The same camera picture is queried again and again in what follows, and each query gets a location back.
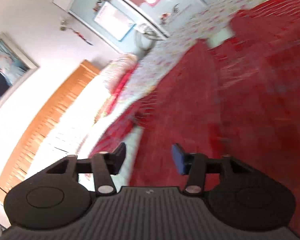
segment headboard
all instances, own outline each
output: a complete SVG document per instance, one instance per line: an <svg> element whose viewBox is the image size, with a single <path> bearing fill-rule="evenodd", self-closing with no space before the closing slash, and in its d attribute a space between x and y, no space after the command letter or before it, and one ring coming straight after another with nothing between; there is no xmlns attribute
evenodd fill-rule
<svg viewBox="0 0 300 240"><path fill-rule="evenodd" d="M0 202L14 186L25 179L40 143L59 122L85 86L100 70L87 60L54 92L18 141L0 175Z"/></svg>

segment brown panel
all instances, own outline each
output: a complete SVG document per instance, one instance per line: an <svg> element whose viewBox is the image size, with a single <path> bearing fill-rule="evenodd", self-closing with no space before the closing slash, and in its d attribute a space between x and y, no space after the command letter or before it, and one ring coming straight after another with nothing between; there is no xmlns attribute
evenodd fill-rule
<svg viewBox="0 0 300 240"><path fill-rule="evenodd" d="M59 122L83 88L100 70L85 60L67 78L37 113L14 148L0 176L0 201L6 193L22 182L44 138Z"/></svg>

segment ribbed black surface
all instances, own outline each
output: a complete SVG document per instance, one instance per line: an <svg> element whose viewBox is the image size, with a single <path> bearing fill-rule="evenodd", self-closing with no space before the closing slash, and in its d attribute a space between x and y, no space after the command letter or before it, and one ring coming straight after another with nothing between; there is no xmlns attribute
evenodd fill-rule
<svg viewBox="0 0 300 240"><path fill-rule="evenodd" d="M101 197L79 221L52 231L10 228L1 240L297 240L288 228L246 232L217 220L199 198L175 187L124 187Z"/></svg>

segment white wall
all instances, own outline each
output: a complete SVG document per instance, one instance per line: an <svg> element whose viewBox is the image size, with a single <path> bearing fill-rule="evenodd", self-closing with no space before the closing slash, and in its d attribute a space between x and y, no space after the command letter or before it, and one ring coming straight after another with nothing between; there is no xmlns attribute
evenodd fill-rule
<svg viewBox="0 0 300 240"><path fill-rule="evenodd" d="M40 67L0 109L0 174L23 132L67 76L84 60L105 66L118 56L79 22L71 25L94 46L59 30L66 15L51 0L0 0L0 32L5 32Z"/></svg>

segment framed photo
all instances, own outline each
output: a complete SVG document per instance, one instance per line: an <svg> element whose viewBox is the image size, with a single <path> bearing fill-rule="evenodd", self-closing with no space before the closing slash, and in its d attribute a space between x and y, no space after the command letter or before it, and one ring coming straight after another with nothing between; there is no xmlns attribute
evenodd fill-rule
<svg viewBox="0 0 300 240"><path fill-rule="evenodd" d="M128 16L109 2L104 3L94 21L106 29L118 41L122 41L135 25Z"/></svg>
<svg viewBox="0 0 300 240"><path fill-rule="evenodd" d="M0 107L37 68L4 33L0 33Z"/></svg>

